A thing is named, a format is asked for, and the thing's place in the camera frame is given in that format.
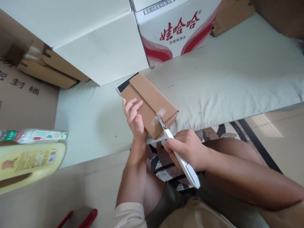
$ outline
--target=bottle label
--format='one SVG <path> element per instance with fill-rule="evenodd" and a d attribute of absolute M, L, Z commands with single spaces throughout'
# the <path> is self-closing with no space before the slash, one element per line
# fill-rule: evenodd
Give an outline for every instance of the bottle label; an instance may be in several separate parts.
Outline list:
<path fill-rule="evenodd" d="M 21 131 L 7 131 L 7 135 L 2 140 L 3 142 L 17 141 L 21 137 Z"/>
<path fill-rule="evenodd" d="M 34 141 L 65 140 L 66 132 L 36 130 L 31 134 Z"/>
<path fill-rule="evenodd" d="M 43 167 L 55 162 L 56 149 L 42 149 L 22 152 L 20 156 L 12 157 L 0 164 L 0 170 L 6 173 L 17 173 Z"/>

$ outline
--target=floor tile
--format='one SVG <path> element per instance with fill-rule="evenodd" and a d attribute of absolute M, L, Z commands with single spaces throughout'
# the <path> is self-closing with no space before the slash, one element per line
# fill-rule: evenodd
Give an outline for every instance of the floor tile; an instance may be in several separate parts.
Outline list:
<path fill-rule="evenodd" d="M 92 228 L 111 227 L 124 167 L 121 165 L 85 177 L 85 205 L 98 210 Z"/>
<path fill-rule="evenodd" d="M 101 172 L 106 169 L 115 168 L 127 163 L 130 150 L 97 158 L 86 163 L 86 174 Z"/>
<path fill-rule="evenodd" d="M 0 227 L 57 227 L 70 210 L 83 207 L 84 181 L 85 164 L 78 164 L 0 195 Z"/>
<path fill-rule="evenodd" d="M 273 112 L 263 113 L 260 115 L 248 117 L 245 120 L 251 128 L 255 128 L 258 126 L 283 120 L 289 117 L 297 116 L 303 113 L 304 113 L 304 108 L 297 108 L 292 111 L 273 111 Z"/>
<path fill-rule="evenodd" d="M 281 171 L 304 186 L 304 114 L 252 130 Z"/>

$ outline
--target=beige sleeve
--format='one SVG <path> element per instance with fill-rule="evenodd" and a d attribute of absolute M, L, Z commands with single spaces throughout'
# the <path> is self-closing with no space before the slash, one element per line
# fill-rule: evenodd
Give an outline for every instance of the beige sleeve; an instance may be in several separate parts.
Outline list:
<path fill-rule="evenodd" d="M 260 215 L 263 217 L 269 227 L 303 228 L 304 202 L 300 202 L 277 212 L 270 212 L 261 209 Z"/>
<path fill-rule="evenodd" d="M 122 203 L 115 209 L 113 228 L 147 228 L 140 203 Z"/>

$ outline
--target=black and white rug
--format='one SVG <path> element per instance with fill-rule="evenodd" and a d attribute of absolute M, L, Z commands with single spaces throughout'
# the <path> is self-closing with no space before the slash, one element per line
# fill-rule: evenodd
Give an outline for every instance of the black and white rug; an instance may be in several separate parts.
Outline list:
<path fill-rule="evenodd" d="M 271 169 L 282 173 L 244 119 L 198 130 L 195 133 L 202 139 L 202 142 L 223 137 L 242 140 L 252 146 L 254 151 L 261 158 L 261 162 L 267 164 Z M 184 173 L 172 163 L 169 154 L 163 147 L 164 143 L 165 140 L 149 145 L 153 153 L 153 159 L 151 160 L 152 172 L 154 172 L 161 180 L 168 181 L 178 191 L 191 188 L 192 186 L 189 185 Z"/>

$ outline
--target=hand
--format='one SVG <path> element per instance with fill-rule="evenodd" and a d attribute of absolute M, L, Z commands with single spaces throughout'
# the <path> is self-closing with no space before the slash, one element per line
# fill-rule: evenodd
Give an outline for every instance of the hand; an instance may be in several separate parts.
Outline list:
<path fill-rule="evenodd" d="M 207 168 L 211 150 L 204 146 L 193 130 L 182 130 L 174 139 L 169 138 L 164 144 L 174 164 L 182 169 L 173 151 L 177 152 L 195 171 L 203 171 Z"/>
<path fill-rule="evenodd" d="M 137 114 L 137 110 L 143 104 L 143 101 L 137 101 L 136 98 L 130 100 L 128 103 L 123 98 L 123 112 L 127 117 L 127 122 L 131 128 L 134 136 L 134 140 L 145 141 L 147 140 L 147 130 L 143 126 L 142 116 Z"/>

